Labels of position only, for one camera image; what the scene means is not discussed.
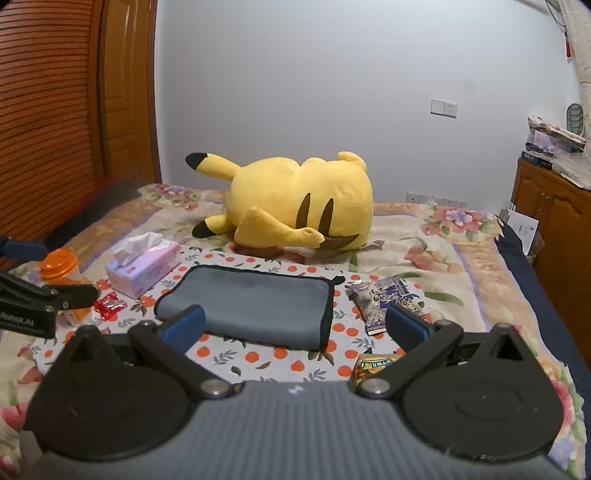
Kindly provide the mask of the pink tissue box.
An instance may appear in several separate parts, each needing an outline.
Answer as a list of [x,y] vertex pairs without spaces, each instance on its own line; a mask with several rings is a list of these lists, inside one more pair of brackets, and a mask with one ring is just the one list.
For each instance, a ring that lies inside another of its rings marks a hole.
[[111,287],[139,299],[179,264],[180,250],[177,242],[154,232],[121,240],[105,266]]

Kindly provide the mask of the red candy wrapper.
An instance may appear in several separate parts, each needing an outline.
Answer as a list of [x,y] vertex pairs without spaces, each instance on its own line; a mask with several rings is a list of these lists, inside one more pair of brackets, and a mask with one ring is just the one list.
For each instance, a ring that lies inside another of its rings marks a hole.
[[117,314],[124,310],[127,304],[120,299],[116,292],[111,292],[97,299],[93,308],[103,321],[114,321]]

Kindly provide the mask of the stack of folded items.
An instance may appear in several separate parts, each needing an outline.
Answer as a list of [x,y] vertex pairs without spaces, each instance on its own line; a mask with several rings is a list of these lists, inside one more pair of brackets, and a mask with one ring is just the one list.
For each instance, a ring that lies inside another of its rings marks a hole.
[[552,170],[576,187],[590,190],[590,141],[584,136],[584,111],[579,103],[572,103],[566,111],[566,127],[545,121],[542,117],[528,117],[529,133],[523,160]]

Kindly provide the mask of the purple and grey towel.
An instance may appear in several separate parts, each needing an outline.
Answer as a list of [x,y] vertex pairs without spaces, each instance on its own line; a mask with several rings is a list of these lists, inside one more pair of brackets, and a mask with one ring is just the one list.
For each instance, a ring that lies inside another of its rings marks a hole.
[[343,282],[340,275],[322,278],[199,265],[157,300],[154,314],[170,320],[197,305],[204,309],[208,333],[293,350],[322,350],[329,342],[335,286]]

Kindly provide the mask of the white wall switch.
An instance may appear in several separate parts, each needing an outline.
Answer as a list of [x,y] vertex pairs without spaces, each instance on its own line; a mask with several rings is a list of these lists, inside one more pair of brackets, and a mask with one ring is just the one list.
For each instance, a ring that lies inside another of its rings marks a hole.
[[458,115],[458,106],[451,102],[432,99],[430,113],[432,115],[456,118]]

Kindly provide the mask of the white wall power sockets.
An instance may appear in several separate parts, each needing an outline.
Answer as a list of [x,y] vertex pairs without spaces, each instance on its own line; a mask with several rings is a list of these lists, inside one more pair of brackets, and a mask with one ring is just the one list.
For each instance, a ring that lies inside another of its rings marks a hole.
[[421,194],[416,192],[408,192],[406,194],[406,202],[413,204],[433,204],[443,207],[466,208],[468,202],[464,200],[451,199],[447,197],[438,197],[434,195]]

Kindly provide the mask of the green gold snack packet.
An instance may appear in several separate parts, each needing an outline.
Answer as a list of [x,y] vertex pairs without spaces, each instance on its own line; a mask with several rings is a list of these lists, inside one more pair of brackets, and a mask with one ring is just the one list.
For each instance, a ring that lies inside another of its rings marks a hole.
[[394,364],[404,353],[392,354],[362,354],[356,360],[351,377],[349,377],[349,385],[353,391],[356,391],[363,381],[369,379],[375,374],[381,372],[386,367]]

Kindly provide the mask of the wooden louvered wardrobe door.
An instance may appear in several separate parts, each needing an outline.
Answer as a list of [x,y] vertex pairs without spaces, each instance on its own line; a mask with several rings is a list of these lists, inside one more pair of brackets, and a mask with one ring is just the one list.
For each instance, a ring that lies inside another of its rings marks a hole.
[[1,233],[36,241],[119,181],[156,183],[153,1],[1,5]]

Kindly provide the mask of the yellow Pikachu plush toy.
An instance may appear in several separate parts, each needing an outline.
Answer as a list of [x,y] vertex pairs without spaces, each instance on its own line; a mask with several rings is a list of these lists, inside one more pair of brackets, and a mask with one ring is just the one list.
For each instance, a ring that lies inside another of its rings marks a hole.
[[358,250],[369,238],[373,189],[366,162],[353,152],[339,152],[331,161],[271,157],[245,166],[193,152],[185,162],[229,183],[225,212],[201,220],[192,230],[195,238],[232,233],[249,248],[332,251]]

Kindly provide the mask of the orange plastic bottle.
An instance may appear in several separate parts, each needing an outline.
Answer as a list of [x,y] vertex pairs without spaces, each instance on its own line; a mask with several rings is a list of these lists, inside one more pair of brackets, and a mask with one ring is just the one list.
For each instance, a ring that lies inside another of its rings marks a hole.
[[[39,264],[40,276],[47,285],[78,285],[87,283],[80,273],[78,257],[68,248],[50,252]],[[67,322],[78,327],[91,317],[89,307],[63,311]]]

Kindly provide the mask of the brown wooden cabinet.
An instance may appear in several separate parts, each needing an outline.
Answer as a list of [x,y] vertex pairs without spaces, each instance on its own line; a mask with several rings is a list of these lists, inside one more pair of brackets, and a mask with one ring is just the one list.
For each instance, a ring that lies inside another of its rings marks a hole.
[[551,170],[520,160],[511,201],[517,212],[539,221],[544,246],[534,270],[589,363],[590,193]]

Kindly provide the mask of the white paper sheet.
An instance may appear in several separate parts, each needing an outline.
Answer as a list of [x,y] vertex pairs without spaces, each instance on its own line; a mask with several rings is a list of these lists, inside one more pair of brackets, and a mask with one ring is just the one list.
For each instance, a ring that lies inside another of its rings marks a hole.
[[538,233],[539,221],[516,210],[503,209],[500,214],[501,220],[508,224],[522,244],[523,253],[530,255]]

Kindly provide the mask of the floral bed quilt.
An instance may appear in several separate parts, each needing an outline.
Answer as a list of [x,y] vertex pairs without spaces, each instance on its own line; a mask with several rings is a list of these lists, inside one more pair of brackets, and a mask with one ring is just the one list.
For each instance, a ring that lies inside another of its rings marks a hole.
[[[422,287],[427,321],[449,318],[468,331],[485,331],[494,324],[513,324],[540,361],[564,406],[564,423],[551,458],[575,478],[590,476],[590,373],[580,358],[564,323],[547,300],[532,267],[522,253],[519,238],[493,214],[477,214],[484,233],[450,237],[431,233],[427,225],[434,210],[403,203],[377,204],[369,244],[361,251],[338,256],[312,257],[283,254],[238,253],[225,237],[197,240],[193,224],[221,211],[224,193],[188,187],[151,184],[137,188],[123,184],[98,197],[73,225],[53,233],[48,244],[71,249],[83,275],[96,282],[103,294],[112,290],[104,266],[119,240],[146,231],[188,247],[221,249],[270,261],[291,261],[322,267],[351,266],[356,272],[384,273]],[[18,478],[21,451],[19,433],[26,403],[42,374],[51,366],[73,334],[59,331],[55,340],[35,340],[1,332],[1,479]]]

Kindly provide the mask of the purple snack packet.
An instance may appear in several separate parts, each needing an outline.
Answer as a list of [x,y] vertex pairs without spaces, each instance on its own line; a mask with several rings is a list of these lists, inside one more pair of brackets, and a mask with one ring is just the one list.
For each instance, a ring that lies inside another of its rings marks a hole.
[[385,333],[386,314],[391,305],[400,304],[420,318],[425,318],[425,295],[420,285],[395,276],[378,280],[356,280],[346,284],[349,299],[358,308],[367,335]]

